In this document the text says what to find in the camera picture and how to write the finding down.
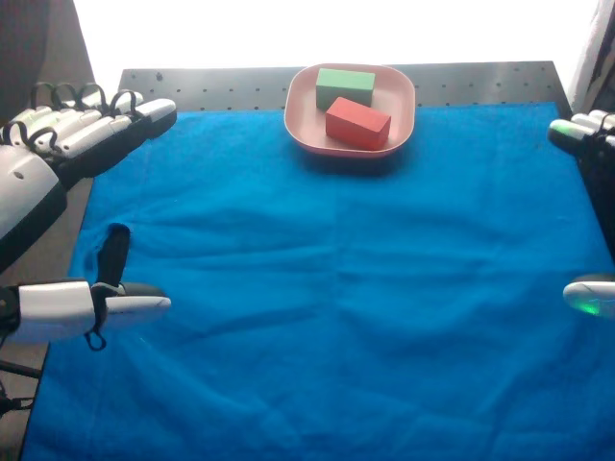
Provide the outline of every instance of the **rectangular block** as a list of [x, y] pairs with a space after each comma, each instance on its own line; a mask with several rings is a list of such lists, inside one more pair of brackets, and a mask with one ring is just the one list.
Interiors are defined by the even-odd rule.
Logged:
[[337, 98], [372, 105], [376, 74], [321, 68], [316, 80], [316, 107], [328, 110]]
[[344, 98], [337, 98], [326, 113], [327, 135], [368, 151], [386, 143], [391, 116]]

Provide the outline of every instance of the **blue tablecloth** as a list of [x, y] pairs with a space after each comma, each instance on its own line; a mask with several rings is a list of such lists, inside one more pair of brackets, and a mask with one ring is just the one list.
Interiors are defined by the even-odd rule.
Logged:
[[182, 114], [98, 178], [158, 322], [54, 344], [34, 460], [613, 460], [615, 324], [568, 308], [613, 271], [551, 104], [418, 109], [390, 174], [307, 167], [280, 111]]

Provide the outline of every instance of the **gray metal panel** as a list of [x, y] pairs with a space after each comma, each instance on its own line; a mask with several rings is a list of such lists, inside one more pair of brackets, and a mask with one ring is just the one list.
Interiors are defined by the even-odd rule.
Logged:
[[[416, 87], [419, 107], [556, 101], [567, 109], [552, 62], [393, 65]], [[169, 98], [180, 111], [282, 109], [300, 67], [246, 69], [131, 69], [121, 88], [147, 101]]]

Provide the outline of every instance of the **pink tray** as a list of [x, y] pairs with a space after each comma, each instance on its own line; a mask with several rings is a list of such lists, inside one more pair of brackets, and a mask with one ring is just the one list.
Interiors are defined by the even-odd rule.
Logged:
[[[391, 131], [381, 150], [359, 150], [327, 136], [325, 112], [316, 108], [316, 78], [321, 67], [376, 74], [372, 108], [391, 115]], [[288, 89], [284, 124], [302, 147], [315, 154], [380, 158], [398, 150], [412, 134], [414, 106], [414, 85], [398, 70], [382, 65], [318, 64], [305, 68], [292, 80]]]

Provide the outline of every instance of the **white background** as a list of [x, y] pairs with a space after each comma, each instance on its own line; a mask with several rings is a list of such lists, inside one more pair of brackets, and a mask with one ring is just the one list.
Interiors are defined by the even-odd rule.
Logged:
[[76, 0], [96, 81], [124, 68], [554, 61], [573, 78], [598, 0]]

